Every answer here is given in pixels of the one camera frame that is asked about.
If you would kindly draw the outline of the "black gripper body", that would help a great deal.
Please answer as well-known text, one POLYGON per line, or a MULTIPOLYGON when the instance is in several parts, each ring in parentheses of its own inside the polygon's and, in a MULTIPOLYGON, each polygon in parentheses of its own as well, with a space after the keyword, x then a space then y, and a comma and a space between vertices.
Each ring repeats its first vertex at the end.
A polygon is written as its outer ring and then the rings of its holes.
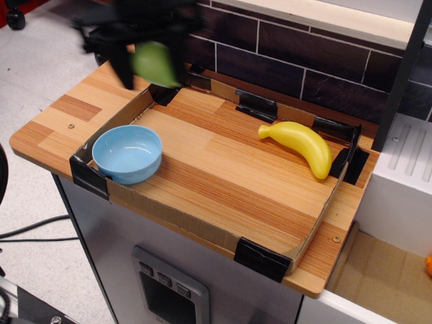
POLYGON ((87 46, 176 39, 204 25, 198 1, 112 1, 72 19, 87 46))

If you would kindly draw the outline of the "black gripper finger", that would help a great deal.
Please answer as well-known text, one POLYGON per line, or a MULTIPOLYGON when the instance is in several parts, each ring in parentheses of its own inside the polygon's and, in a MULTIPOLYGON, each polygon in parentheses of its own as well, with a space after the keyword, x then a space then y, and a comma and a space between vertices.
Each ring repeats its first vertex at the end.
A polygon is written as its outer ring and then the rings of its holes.
POLYGON ((130 63, 128 46, 116 43, 103 43, 101 55, 109 61, 124 87, 128 90, 133 90, 134 72, 130 63))
POLYGON ((180 84, 184 82, 187 37, 188 35, 182 32, 168 32, 167 35, 169 56, 173 64, 175 78, 180 84))

